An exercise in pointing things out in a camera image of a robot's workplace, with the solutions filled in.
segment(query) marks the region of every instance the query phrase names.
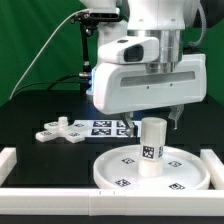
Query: black table surface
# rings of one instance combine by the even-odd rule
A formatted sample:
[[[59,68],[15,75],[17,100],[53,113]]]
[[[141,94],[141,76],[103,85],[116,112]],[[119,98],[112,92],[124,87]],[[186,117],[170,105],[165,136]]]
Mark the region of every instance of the black table surface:
[[[134,120],[144,117],[168,119],[170,108],[136,112]],[[63,138],[41,143],[35,134],[45,123],[66,116],[74,120],[119,120],[119,115],[104,115],[78,91],[27,91],[0,108],[0,151],[16,147],[17,165],[2,188],[97,188],[93,163],[103,152],[139,139],[87,138],[72,144]],[[212,97],[201,103],[185,105],[177,130],[168,128],[166,145],[196,155],[213,149],[224,158],[224,108]],[[124,217],[124,216],[0,216],[0,223],[223,223],[222,217]]]

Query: white plastic casing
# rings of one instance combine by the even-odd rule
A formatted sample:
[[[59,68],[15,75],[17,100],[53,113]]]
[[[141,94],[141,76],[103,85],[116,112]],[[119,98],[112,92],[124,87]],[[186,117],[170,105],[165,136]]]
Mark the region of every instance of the white plastic casing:
[[[106,26],[99,24],[98,49],[112,41],[118,40],[127,34],[127,22],[122,20],[119,23],[109,23]],[[96,68],[104,61],[104,58],[98,56]]]
[[[128,30],[182,30],[185,0],[128,0]]]
[[[144,64],[102,63],[94,105],[104,114],[200,102],[206,94],[205,55],[184,55],[170,74],[148,74]]]
[[[115,64],[134,64],[135,62],[126,62],[124,60],[125,50],[141,45],[144,49],[144,55],[141,61],[137,63],[147,63],[154,61],[159,56],[159,40],[155,37],[123,37],[119,40],[115,40],[109,44],[106,44],[99,48],[98,57],[104,62]]]
[[[87,8],[115,8],[116,0],[80,0]]]
[[[197,13],[197,5],[195,0],[186,0],[184,4],[184,22],[186,27],[193,26]]]

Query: metal bracket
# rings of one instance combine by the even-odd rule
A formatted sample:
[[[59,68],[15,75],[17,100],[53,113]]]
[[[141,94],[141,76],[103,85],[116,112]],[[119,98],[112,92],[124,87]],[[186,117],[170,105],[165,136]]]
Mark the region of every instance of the metal bracket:
[[[171,112],[170,112],[168,118],[170,120],[174,121],[173,130],[177,129],[178,121],[179,121],[179,118],[180,118],[181,114],[183,113],[183,111],[184,111],[184,105],[177,105],[177,106],[172,106],[171,107]]]
[[[131,118],[133,118],[133,112],[122,113],[120,117],[126,126],[126,135],[129,138],[133,137],[135,135],[135,125],[131,120]]]

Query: white round tray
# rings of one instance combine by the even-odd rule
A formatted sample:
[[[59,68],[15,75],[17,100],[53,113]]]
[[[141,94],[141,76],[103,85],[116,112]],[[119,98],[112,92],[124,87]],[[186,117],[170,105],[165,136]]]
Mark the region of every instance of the white round tray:
[[[97,158],[94,180],[101,189],[187,190],[208,189],[210,174],[199,157],[164,147],[163,173],[156,178],[139,175],[140,146],[113,149]]]

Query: white foam block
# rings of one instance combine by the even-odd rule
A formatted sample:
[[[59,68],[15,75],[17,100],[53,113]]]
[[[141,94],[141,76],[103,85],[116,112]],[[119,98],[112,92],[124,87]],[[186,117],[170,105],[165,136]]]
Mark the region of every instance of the white foam block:
[[[89,191],[81,189],[0,189],[0,214],[88,215]]]
[[[211,175],[215,189],[224,190],[224,165],[211,149],[201,150],[201,160]]]
[[[125,191],[91,190],[89,215],[124,215]]]
[[[16,149],[3,149],[3,151],[0,153],[0,186],[3,184],[16,163]]]
[[[129,191],[126,215],[224,216],[224,191]]]

